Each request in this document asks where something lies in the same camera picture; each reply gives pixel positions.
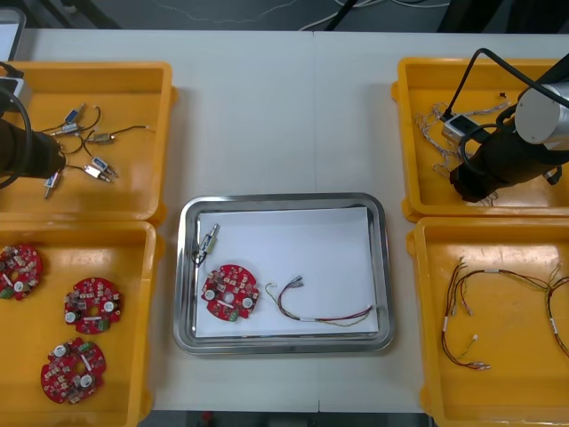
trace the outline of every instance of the connector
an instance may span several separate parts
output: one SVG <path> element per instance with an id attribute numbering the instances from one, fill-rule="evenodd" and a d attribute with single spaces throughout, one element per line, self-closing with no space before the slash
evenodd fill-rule
<path id="1" fill-rule="evenodd" d="M 81 131 L 83 128 L 82 126 L 78 125 L 77 123 L 69 123 L 67 125 L 63 125 L 61 130 L 50 133 L 50 136 L 57 136 L 57 135 L 67 135 L 68 133 L 76 133 Z"/>
<path id="2" fill-rule="evenodd" d="M 112 144 L 115 142 L 115 135 L 111 135 L 110 133 L 96 133 L 87 141 L 100 145 Z"/>
<path id="3" fill-rule="evenodd" d="M 61 173 L 59 172 L 54 173 L 52 176 L 50 176 L 47 179 L 47 181 L 44 184 L 44 186 L 47 187 L 44 196 L 45 199 L 47 199 L 52 194 L 52 191 L 55 189 L 55 187 L 57 187 L 57 184 L 60 182 L 60 179 L 61 179 Z"/>
<path id="4" fill-rule="evenodd" d="M 65 123 L 67 123 L 68 125 L 75 123 L 81 116 L 81 113 L 83 112 L 84 108 L 85 104 L 83 103 L 79 106 L 78 109 L 72 109 L 71 111 L 69 111 L 69 114 L 65 117 Z"/>
<path id="5" fill-rule="evenodd" d="M 109 175 L 114 176 L 115 178 L 118 178 L 118 173 L 115 172 L 115 169 L 113 169 L 111 167 L 111 165 L 109 165 L 107 162 L 105 162 L 102 158 L 93 157 L 91 159 L 91 163 L 94 166 L 96 166 L 97 168 L 99 168 L 102 172 L 108 173 Z"/>
<path id="6" fill-rule="evenodd" d="M 99 169 L 97 169 L 96 167 L 93 167 L 91 165 L 85 166 L 83 168 L 83 171 L 85 173 L 87 173 L 89 176 L 91 176 L 92 178 L 95 178 L 97 180 L 104 181 L 104 182 L 112 182 L 110 180 L 110 178 L 107 177 L 106 174 L 104 174 L 102 171 L 100 171 Z"/>

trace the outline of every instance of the circular circuit board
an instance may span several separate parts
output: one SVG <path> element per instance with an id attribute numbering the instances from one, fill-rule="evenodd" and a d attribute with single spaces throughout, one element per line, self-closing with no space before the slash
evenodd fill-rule
<path id="1" fill-rule="evenodd" d="M 0 299 L 20 301 L 40 282 L 44 266 L 30 245 L 7 246 L 0 254 Z"/>
<path id="2" fill-rule="evenodd" d="M 55 403 L 72 405 L 87 399 L 103 385 L 105 356 L 94 342 L 81 338 L 58 345 L 42 366 L 42 389 Z"/>
<path id="3" fill-rule="evenodd" d="M 207 275 L 202 289 L 202 299 L 207 309 L 216 318 L 235 322 L 249 318 L 257 301 L 259 290 L 253 274 L 235 264 L 222 265 Z"/>
<path id="4" fill-rule="evenodd" d="M 121 318 L 121 294 L 105 278 L 84 278 L 65 297 L 65 321 L 80 334 L 100 334 Z"/>

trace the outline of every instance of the white table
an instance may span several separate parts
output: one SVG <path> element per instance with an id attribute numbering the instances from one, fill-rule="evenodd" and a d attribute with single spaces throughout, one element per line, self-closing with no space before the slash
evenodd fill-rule
<path id="1" fill-rule="evenodd" d="M 165 60 L 172 113 L 151 345 L 155 409 L 420 412 L 417 302 L 390 85 L 405 56 L 559 58 L 569 36 L 28 30 L 33 60 Z M 224 173 L 217 174 L 221 165 Z M 377 354 L 197 358 L 172 338 L 178 213 L 199 195 L 364 191 L 383 204 L 397 336 Z"/>

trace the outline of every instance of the metal terminal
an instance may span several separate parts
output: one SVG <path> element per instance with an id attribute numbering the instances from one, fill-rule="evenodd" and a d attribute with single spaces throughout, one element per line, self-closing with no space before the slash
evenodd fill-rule
<path id="1" fill-rule="evenodd" d="M 68 133 L 75 133 L 79 132 L 83 129 L 82 126 L 78 125 L 77 123 L 69 123 L 67 125 L 63 125 L 60 131 L 50 133 L 51 136 L 57 135 L 67 135 Z"/>
<path id="2" fill-rule="evenodd" d="M 304 282 L 302 281 L 302 276 L 297 276 L 296 278 L 294 278 L 293 280 L 288 282 L 288 285 L 286 285 L 286 286 L 290 287 L 292 289 L 296 289 L 298 287 L 303 287 Z"/>
<path id="3" fill-rule="evenodd" d="M 101 180 L 104 182 L 112 182 L 110 180 L 110 178 L 107 177 L 106 174 L 104 174 L 102 171 L 100 171 L 99 169 L 97 169 L 96 167 L 93 167 L 91 165 L 87 165 L 83 168 L 83 171 L 85 173 L 87 173 L 89 176 L 97 179 L 97 180 Z"/>
<path id="4" fill-rule="evenodd" d="M 89 138 L 88 141 L 100 145 L 112 144 L 115 142 L 115 135 L 111 135 L 110 133 L 96 133 Z"/>
<path id="5" fill-rule="evenodd" d="M 59 184 L 61 179 L 61 173 L 56 172 L 54 173 L 52 176 L 50 176 L 47 181 L 45 182 L 44 186 L 47 187 L 47 190 L 45 191 L 45 196 L 44 198 L 47 199 L 50 194 L 52 193 L 52 191 L 55 190 L 55 187 L 57 186 L 57 184 Z"/>
<path id="6" fill-rule="evenodd" d="M 102 172 L 108 173 L 109 175 L 114 176 L 115 178 L 118 178 L 118 173 L 115 172 L 115 169 L 113 169 L 111 167 L 111 165 L 109 165 L 107 162 L 105 162 L 102 158 L 93 157 L 91 159 L 91 163 L 94 166 L 96 166 L 97 168 L 99 168 Z"/>
<path id="7" fill-rule="evenodd" d="M 199 252 L 196 251 L 192 254 L 192 261 L 198 267 L 205 261 L 205 257 L 213 251 L 219 232 L 220 225 L 214 224 L 212 230 L 205 235 L 204 241 L 199 246 Z"/>
<path id="8" fill-rule="evenodd" d="M 65 123 L 67 123 L 68 125 L 71 123 L 75 123 L 81 116 L 81 113 L 83 112 L 84 108 L 85 104 L 83 103 L 79 106 L 78 109 L 72 109 L 71 111 L 69 111 L 69 114 L 65 117 Z"/>

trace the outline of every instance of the wire bundle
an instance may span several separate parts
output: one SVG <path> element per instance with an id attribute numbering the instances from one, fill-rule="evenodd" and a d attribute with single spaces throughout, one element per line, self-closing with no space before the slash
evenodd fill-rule
<path id="1" fill-rule="evenodd" d="M 567 357 L 569 357 L 569 349 L 565 346 L 565 344 L 563 343 L 563 341 L 559 337 L 559 333 L 557 331 L 557 326 L 556 326 L 555 320 L 553 319 L 553 314 L 551 312 L 551 296 L 559 287 L 561 287 L 562 285 L 564 285 L 566 283 L 569 283 L 569 277 L 562 277 L 558 281 L 556 281 L 554 284 L 551 284 L 553 282 L 554 277 L 559 272 L 559 269 L 560 269 L 559 265 L 557 265 L 556 268 L 551 272 L 551 275 L 549 277 L 549 281 L 546 281 L 546 280 L 543 280 L 540 278 L 534 278 L 532 276 L 526 276 L 524 274 L 516 273 L 515 271 L 504 270 L 504 269 L 478 269 L 478 270 L 472 270 L 472 271 L 465 273 L 464 275 L 461 276 L 461 271 L 465 270 L 466 268 L 467 268 L 467 264 L 462 260 L 462 258 L 460 258 L 458 265 L 454 268 L 453 274 L 451 275 L 451 280 L 449 282 L 449 286 L 448 286 L 448 289 L 446 292 L 445 316 L 443 318 L 443 329 L 442 329 L 442 333 L 441 333 L 441 342 L 443 345 L 443 350 L 444 350 L 446 356 L 455 365 L 458 365 L 459 367 L 466 367 L 468 369 L 473 369 L 473 370 L 477 370 L 477 371 L 486 370 L 486 369 L 491 368 L 491 366 L 489 364 L 487 364 L 485 362 L 481 362 L 481 361 L 474 361 L 474 362 L 463 362 L 463 361 L 461 361 L 461 358 L 466 355 L 466 353 L 469 351 L 472 344 L 475 341 L 477 341 L 477 339 L 478 339 L 477 335 L 474 335 L 474 337 L 472 338 L 467 349 L 459 357 L 455 357 L 450 352 L 450 350 L 448 348 L 448 344 L 446 342 L 448 319 L 449 319 L 449 317 L 452 317 L 456 314 L 457 302 L 460 301 L 462 303 L 464 310 L 470 316 L 473 316 L 473 314 L 474 314 L 472 309 L 469 307 L 469 305 L 466 301 L 465 294 L 467 291 L 467 282 L 468 282 L 469 278 L 472 278 L 473 276 L 478 275 L 478 274 L 501 274 L 502 276 L 504 276 L 506 278 L 514 279 L 517 282 L 522 283 L 523 285 L 529 286 L 533 290 L 536 290 L 539 292 L 544 292 L 546 295 L 546 299 L 545 299 L 546 312 L 547 312 L 547 315 L 549 318 L 549 322 L 551 323 L 552 331 L 553 331 L 553 334 L 555 336 L 557 345 L 561 348 L 561 350 L 564 352 L 564 354 Z"/>
<path id="2" fill-rule="evenodd" d="M 374 309 L 374 306 L 371 305 L 367 309 L 359 311 L 358 313 L 354 313 L 354 314 L 350 314 L 348 316 L 343 316 L 343 317 L 338 317 L 338 318 L 303 318 L 301 316 L 297 316 L 296 314 L 291 313 L 289 310 L 287 310 L 283 306 L 283 295 L 286 293 L 286 291 L 288 291 L 289 289 L 298 289 L 299 287 L 303 287 L 303 286 L 304 286 L 304 282 L 302 281 L 302 276 L 297 276 L 296 278 L 291 280 L 284 287 L 284 289 L 278 294 L 277 297 L 275 297 L 268 290 L 270 287 L 276 287 L 276 285 L 274 285 L 272 283 L 267 283 L 265 285 L 265 291 L 267 291 L 267 294 L 272 298 L 272 300 L 275 302 L 276 306 L 278 307 L 279 311 L 284 316 L 287 316 L 288 318 L 291 318 L 292 320 L 298 320 L 300 322 L 318 322 L 318 323 L 326 323 L 327 325 L 348 327 L 348 326 L 353 326 L 353 325 L 356 325 L 356 324 L 364 321 L 369 316 L 369 314 L 372 312 L 372 310 Z M 338 323 L 339 321 L 342 321 L 342 320 L 354 320 L 354 319 L 356 320 L 355 322 L 351 322 L 348 324 Z"/>

